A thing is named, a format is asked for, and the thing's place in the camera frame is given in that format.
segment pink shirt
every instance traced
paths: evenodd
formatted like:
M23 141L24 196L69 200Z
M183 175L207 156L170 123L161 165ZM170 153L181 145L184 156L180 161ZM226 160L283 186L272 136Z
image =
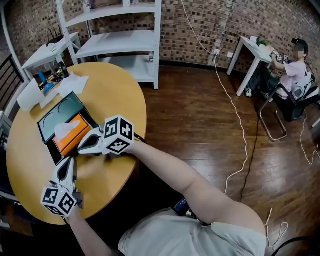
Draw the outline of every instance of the pink shirt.
M306 75L306 64L301 61L293 62L290 64L284 64L286 74L280 79L280 83L288 90L290 93L293 86L298 83ZM278 89L277 94L281 98L288 98L287 93L283 89Z

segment white metal shelving unit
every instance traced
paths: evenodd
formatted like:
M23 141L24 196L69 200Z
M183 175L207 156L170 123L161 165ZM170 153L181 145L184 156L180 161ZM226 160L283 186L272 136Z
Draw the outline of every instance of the white metal shelving unit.
M161 25L161 0L154 3L138 3L129 6L112 5L103 8L93 9L89 13L83 13L66 22L63 10L63 0L56 0L57 11L64 37L66 38L68 49L73 64L78 64L78 59L89 56L116 53L153 52L153 62L149 61L148 55L126 55L118 57L103 58L99 61L111 63L127 70L139 83L153 83L153 88L158 89L159 80L159 54L160 54L160 25ZM88 22L103 17L154 13L154 30L132 30L122 32L112 32L93 35L75 53L68 27Z

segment wooden floor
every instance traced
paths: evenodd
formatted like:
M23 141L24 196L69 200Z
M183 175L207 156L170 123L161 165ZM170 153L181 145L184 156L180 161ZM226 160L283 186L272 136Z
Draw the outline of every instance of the wooden floor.
M241 198L257 134L242 203L252 207L264 223L272 208L269 222L272 244L279 236L281 223L289 224L275 248L295 237L315 235L320 223L320 160L317 157L314 164L309 165L305 158L299 140L303 120L284 122L288 136L270 142L261 122L257 132L254 104L261 106L262 101L236 96L235 90L243 77L220 73L220 78L241 117L249 156L243 172L229 180L227 195L236 201ZM239 119L216 73L162 66L159 90L143 88L143 93L147 105L148 143L186 161L224 191L226 178L242 168L246 155ZM276 137L280 135L280 127L274 111L274 104L270 104L264 116ZM311 160L316 146L309 127L320 117L320 111L316 106L310 106L307 113L302 142ZM279 255L298 255L302 246L301 243L288 245ZM266 255L271 254L272 250L268 248Z

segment white cable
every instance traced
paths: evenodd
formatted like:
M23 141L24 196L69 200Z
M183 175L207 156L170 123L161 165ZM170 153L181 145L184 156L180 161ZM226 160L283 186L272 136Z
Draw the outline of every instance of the white cable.
M274 248L276 246L276 244L281 240L281 238L284 236L284 234L287 232L288 228L289 228L289 224L287 222L282 222L280 225L280 232L279 232L279 237L278 239L275 241L275 243L273 245L270 245L270 239L269 239L269 227L268 227L268 223L271 217L271 213L272 213L272 208L270 209L270 213L268 216L268 219L266 220L266 223L264 224L266 226L266 239L268 240L268 246L272 248L272 251L274 251ZM282 225L286 224L286 229L283 231L283 233L281 234L282 231Z
M305 119L304 119L304 121L303 121L303 128L302 128L302 132L301 132L301 134L300 134L300 143L301 143L301 148L302 148L302 150L303 150L303 153L304 153L304 155L305 155L306 160L308 161L309 165L312 165L312 164L314 163L315 153L317 153L317 155L318 155L319 158L320 158L320 155L319 155L318 151L316 151L316 150L313 151L312 161L310 162L309 159L308 159L308 157L307 157L307 154L306 154L306 151L305 151L305 149L304 149L304 146L302 145L301 137L302 137L302 134L304 133L304 130L305 130L305 122L306 122L306 120L307 120L307 118L308 118L308 117L307 117L307 112L304 111L304 113L305 113Z
M232 98L229 96L229 94L227 93L226 88L224 87L224 85L222 84L222 82L221 82L221 80L220 80L220 76L219 76L219 74L218 74L218 72L217 72L217 65L216 65L216 58L217 58L217 55L216 55L216 54L211 53L210 51L208 51L208 50L203 46L203 44L200 42L199 38L197 37L197 35L196 35L195 31L194 31L194 28L192 27L192 25L191 25L191 23L190 23L190 20L189 20L189 17L188 17L188 15L187 15L187 11L186 11L186 8L185 8L185 5L184 5L183 0L181 0L181 3L182 3L182 6L183 6L183 10L184 10L184 13L185 13L186 19L188 20L189 25L190 25L190 28L192 29L193 34L194 34L195 38L198 40L198 43L203 47L203 49L204 49L206 52L208 52L209 54L211 54L211 55L215 56L215 57L214 57L215 73L216 73L216 75L217 75L217 76L218 76L218 78L219 78L219 82L220 82L220 84L221 84L222 88L224 89L225 94L229 97L229 99L230 99L230 101L231 101L231 104L233 105L233 107L234 107L234 109L235 109L235 113L236 113L236 115L237 115L237 116L238 116L238 118L239 118L240 126L241 126L241 128L242 128L242 137L243 137L243 140L244 140L244 142L245 142L245 155L246 155L246 158L245 158L245 160L244 160L244 162L243 162L243 165L242 165L241 170L238 170L237 172L235 172L235 173L231 174L228 178L226 178L226 182L225 182L225 191L224 191L224 194L226 194L226 193L227 193L227 189L228 189L228 181L229 181L229 179L230 179L232 176L234 176L234 175L236 175L236 174L238 174L238 173L242 172L242 171L244 170L244 168L245 168L245 164L246 164L246 162L247 162L247 160L248 160L248 151L247 151L247 141L246 141L246 138L245 138L245 129L244 129L244 127L242 126L241 118L240 118L240 116L239 116L239 114L238 114L238 110L237 110L237 108L236 108L236 106L235 106L234 102L232 101Z

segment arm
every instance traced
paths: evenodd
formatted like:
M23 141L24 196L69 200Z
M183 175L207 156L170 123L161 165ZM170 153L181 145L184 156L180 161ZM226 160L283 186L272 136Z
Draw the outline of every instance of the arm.
M185 162L140 141L135 141L129 152L183 194L192 211L203 222L237 225L265 235L261 219L251 208L231 200Z
M271 59L276 70L286 71L285 65L277 62L277 55L274 52L271 54Z
M81 217L78 206L72 210L72 213L69 217L69 224L86 256L117 255Z

